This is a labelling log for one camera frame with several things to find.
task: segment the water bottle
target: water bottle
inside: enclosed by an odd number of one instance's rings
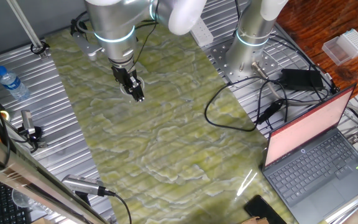
[[[16,73],[7,71],[3,66],[0,66],[0,83],[19,101],[26,100],[30,96],[29,89],[20,81]]]

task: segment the metal pole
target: metal pole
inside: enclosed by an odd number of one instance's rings
[[[6,0],[6,1],[9,4],[9,6],[11,7],[13,13],[16,15],[20,24],[22,24],[23,29],[29,36],[31,42],[34,44],[34,47],[36,47],[39,50],[42,49],[43,45],[42,45],[40,39],[38,39],[37,34],[35,34],[34,30],[32,29],[29,21],[25,17],[25,15],[24,15],[22,9],[20,8],[19,4],[17,3],[17,1],[16,0]],[[40,57],[42,59],[44,59],[44,58],[48,58],[48,55],[46,52],[43,52],[42,54],[40,54]]]
[[[0,164],[5,160],[6,151],[6,146],[0,143]],[[11,151],[6,167],[0,170],[0,182],[42,203],[54,212],[75,223],[108,223],[20,147],[16,147],[16,153]]]

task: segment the plastic box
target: plastic box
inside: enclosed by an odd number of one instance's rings
[[[335,62],[341,65],[358,56],[358,32],[351,29],[339,37],[324,43],[323,51]]]

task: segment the red wooden surface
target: red wooden surface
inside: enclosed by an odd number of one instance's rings
[[[347,30],[358,31],[358,0],[289,0],[277,22],[337,86],[357,82],[358,94],[358,57],[337,66],[321,49]]]

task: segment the power adapter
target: power adapter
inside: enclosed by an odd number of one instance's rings
[[[319,71],[283,69],[280,83],[290,90],[317,91],[323,90],[324,85]]]

